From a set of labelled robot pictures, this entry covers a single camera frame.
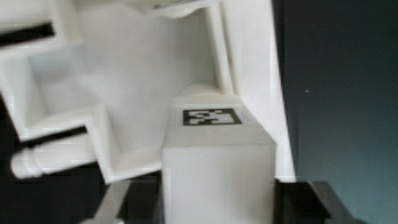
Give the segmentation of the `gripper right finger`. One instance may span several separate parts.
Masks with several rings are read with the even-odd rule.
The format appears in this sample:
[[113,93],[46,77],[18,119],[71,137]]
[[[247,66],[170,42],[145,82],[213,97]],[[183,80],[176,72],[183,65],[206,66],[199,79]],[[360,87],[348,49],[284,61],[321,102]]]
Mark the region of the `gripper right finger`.
[[368,224],[348,212],[327,182],[275,181],[273,224]]

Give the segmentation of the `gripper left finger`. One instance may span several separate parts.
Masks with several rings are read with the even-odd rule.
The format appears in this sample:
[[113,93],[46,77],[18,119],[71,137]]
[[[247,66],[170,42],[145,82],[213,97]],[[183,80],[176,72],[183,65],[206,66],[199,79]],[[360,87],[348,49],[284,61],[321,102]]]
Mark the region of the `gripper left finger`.
[[110,184],[97,211],[81,224],[163,224],[156,176]]

